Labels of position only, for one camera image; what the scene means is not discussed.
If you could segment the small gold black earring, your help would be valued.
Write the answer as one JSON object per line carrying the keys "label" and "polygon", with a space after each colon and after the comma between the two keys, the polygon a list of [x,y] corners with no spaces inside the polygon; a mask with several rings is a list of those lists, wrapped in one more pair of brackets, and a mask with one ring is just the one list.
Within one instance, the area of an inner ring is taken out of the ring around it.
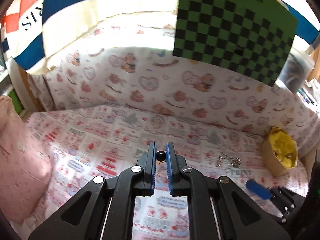
{"label": "small gold black earring", "polygon": [[167,155],[165,151],[158,151],[156,153],[156,164],[165,163],[167,161]]}

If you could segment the gold octagonal jewelry box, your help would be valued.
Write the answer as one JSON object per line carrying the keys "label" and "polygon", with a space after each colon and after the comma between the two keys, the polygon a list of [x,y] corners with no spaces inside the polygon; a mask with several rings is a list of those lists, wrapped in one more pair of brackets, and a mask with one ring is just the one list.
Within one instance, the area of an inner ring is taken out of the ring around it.
{"label": "gold octagonal jewelry box", "polygon": [[297,166],[297,143],[282,128],[271,127],[262,144],[261,156],[273,176],[283,176]]}

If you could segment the yellow cloth in box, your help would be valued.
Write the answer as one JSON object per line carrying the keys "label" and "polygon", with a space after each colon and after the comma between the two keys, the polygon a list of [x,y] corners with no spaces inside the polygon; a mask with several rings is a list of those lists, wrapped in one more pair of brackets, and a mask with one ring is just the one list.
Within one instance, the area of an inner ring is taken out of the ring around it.
{"label": "yellow cloth in box", "polygon": [[296,167],[297,145],[289,134],[283,131],[272,132],[268,140],[274,155],[286,169]]}

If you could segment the christmas print cloth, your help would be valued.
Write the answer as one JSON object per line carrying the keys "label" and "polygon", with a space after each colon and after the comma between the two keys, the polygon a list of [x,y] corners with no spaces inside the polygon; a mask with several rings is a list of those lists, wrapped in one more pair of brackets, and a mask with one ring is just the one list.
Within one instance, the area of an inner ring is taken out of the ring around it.
{"label": "christmas print cloth", "polygon": [[164,150],[168,142],[187,164],[211,178],[228,176],[245,189],[253,179],[265,187],[286,187],[305,196],[309,180],[305,167],[274,177],[265,167],[263,138],[172,116],[124,107],[97,106],[38,112],[26,121],[36,139],[53,158],[53,176],[33,214],[14,229],[22,239],[61,207],[95,176],[112,178],[135,165],[150,142]]}

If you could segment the pink pillow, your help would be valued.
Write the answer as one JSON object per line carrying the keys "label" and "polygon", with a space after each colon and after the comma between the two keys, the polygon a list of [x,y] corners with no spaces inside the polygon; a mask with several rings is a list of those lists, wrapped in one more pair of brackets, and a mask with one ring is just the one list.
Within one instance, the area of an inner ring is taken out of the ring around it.
{"label": "pink pillow", "polygon": [[52,177],[48,150],[1,96],[1,211],[18,224],[30,217]]}

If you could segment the clear plastic jar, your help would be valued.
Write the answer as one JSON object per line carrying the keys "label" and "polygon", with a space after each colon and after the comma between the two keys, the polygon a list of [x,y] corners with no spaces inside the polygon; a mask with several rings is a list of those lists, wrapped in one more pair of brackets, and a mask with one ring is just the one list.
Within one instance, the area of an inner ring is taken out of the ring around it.
{"label": "clear plastic jar", "polygon": [[304,84],[314,65],[315,62],[305,51],[291,48],[278,79],[295,94]]}

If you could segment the teddy bear print cloth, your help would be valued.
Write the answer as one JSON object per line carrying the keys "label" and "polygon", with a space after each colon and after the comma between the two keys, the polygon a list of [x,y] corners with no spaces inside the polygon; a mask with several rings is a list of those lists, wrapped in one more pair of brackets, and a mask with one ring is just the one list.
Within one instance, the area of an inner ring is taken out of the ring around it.
{"label": "teddy bear print cloth", "polygon": [[265,135],[287,131],[307,154],[319,142],[319,109],[280,81],[172,55],[176,16],[147,12],[99,23],[28,77],[45,109],[122,105]]}

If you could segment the green checkered tissue box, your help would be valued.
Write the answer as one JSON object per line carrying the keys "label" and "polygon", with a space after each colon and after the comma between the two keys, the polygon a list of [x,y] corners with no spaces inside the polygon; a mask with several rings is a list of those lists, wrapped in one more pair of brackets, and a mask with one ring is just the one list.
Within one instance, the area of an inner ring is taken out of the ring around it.
{"label": "green checkered tissue box", "polygon": [[172,53],[272,86],[297,25],[277,0],[179,0]]}

